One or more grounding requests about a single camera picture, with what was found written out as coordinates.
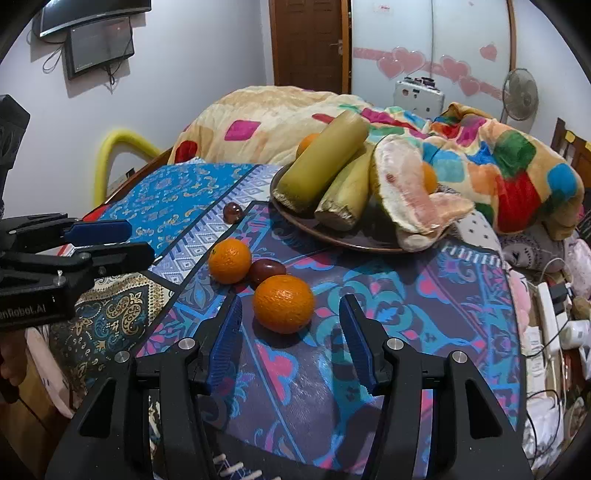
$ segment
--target plate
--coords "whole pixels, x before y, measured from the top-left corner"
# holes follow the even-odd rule
[[[392,220],[373,198],[370,199],[355,228],[349,232],[339,232],[318,222],[314,218],[316,206],[309,212],[295,213],[282,205],[273,196],[273,190],[289,167],[289,165],[283,167],[271,180],[271,203],[289,223],[323,242],[339,247],[377,254],[405,253],[396,240],[396,229]]]

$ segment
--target wall-mounted tv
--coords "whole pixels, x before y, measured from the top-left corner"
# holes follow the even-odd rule
[[[131,15],[152,10],[152,0],[51,0],[33,20],[37,36],[103,17]]]

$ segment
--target wooden door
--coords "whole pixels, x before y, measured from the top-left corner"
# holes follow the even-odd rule
[[[276,85],[342,93],[341,0],[271,0]]]

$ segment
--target yellow pipe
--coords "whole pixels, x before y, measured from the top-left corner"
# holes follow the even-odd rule
[[[131,130],[114,130],[105,139],[100,146],[99,154],[96,157],[96,171],[95,171],[95,192],[94,192],[94,207],[98,207],[106,199],[107,195],[107,180],[109,175],[109,156],[115,144],[122,142],[135,147],[147,157],[155,158],[161,154],[161,151],[148,142],[144,137],[140,137],[137,133]]]

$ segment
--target metal screw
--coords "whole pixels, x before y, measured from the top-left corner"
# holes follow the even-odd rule
[[[53,284],[56,287],[61,287],[63,284],[65,284],[67,282],[67,279],[65,279],[64,277],[61,276],[62,274],[63,274],[62,270],[58,270],[57,276],[53,277]]]
[[[178,347],[181,350],[190,350],[191,348],[193,348],[195,346],[195,340],[193,340],[192,338],[183,338],[179,343],[178,343]]]
[[[468,360],[468,356],[460,350],[456,350],[455,352],[453,352],[452,358],[459,364],[465,364]]]
[[[392,350],[402,350],[402,347],[404,347],[404,342],[400,338],[391,338],[386,342],[386,345],[388,345]]]
[[[115,361],[118,364],[124,364],[127,360],[129,360],[129,352],[127,350],[121,350],[115,354]]]

